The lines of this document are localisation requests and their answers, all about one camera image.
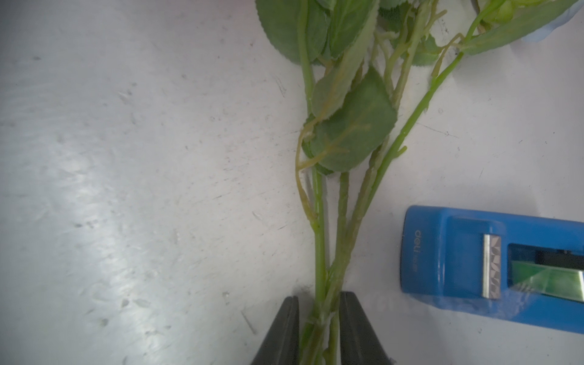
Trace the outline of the artificial rose bouquet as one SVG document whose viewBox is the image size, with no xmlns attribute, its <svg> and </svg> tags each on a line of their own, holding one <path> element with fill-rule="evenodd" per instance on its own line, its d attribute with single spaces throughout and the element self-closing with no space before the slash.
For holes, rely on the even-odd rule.
<svg viewBox="0 0 584 365">
<path fill-rule="evenodd" d="M 301 67 L 307 118 L 294 178 L 314 235 L 315 293 L 298 327 L 300 364 L 335 364 L 340 299 L 365 218 L 390 164 L 466 56 L 570 20 L 581 1 L 476 1 L 439 43 L 449 1 L 257 1 L 270 44 Z"/>
</svg>

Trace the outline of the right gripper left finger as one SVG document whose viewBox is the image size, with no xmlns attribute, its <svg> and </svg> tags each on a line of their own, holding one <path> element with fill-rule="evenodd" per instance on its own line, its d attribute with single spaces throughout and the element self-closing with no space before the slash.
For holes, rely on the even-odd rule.
<svg viewBox="0 0 584 365">
<path fill-rule="evenodd" d="M 286 297 L 252 365 L 298 365 L 300 359 L 300 304 Z"/>
</svg>

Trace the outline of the blue tape dispenser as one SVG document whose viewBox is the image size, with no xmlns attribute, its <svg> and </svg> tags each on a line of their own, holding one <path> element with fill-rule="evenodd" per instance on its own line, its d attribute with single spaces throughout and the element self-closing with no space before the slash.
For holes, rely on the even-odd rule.
<svg viewBox="0 0 584 365">
<path fill-rule="evenodd" d="M 582 333 L 583 302 L 511 288 L 513 261 L 583 270 L 576 221 L 413 205 L 401 243 L 401 289 L 443 310 Z"/>
</svg>

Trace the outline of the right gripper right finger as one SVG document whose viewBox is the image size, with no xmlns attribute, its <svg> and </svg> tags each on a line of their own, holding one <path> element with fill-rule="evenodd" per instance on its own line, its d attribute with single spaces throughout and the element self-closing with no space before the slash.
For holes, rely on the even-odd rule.
<svg viewBox="0 0 584 365">
<path fill-rule="evenodd" d="M 343 291 L 339 302 L 342 365 L 391 365 L 356 294 Z"/>
</svg>

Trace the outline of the green tape roll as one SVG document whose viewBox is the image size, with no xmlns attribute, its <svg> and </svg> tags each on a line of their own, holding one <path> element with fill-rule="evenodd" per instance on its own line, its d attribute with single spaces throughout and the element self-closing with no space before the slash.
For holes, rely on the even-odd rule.
<svg viewBox="0 0 584 365">
<path fill-rule="evenodd" d="M 514 290 L 583 302 L 583 270 L 513 261 L 510 278 Z"/>
</svg>

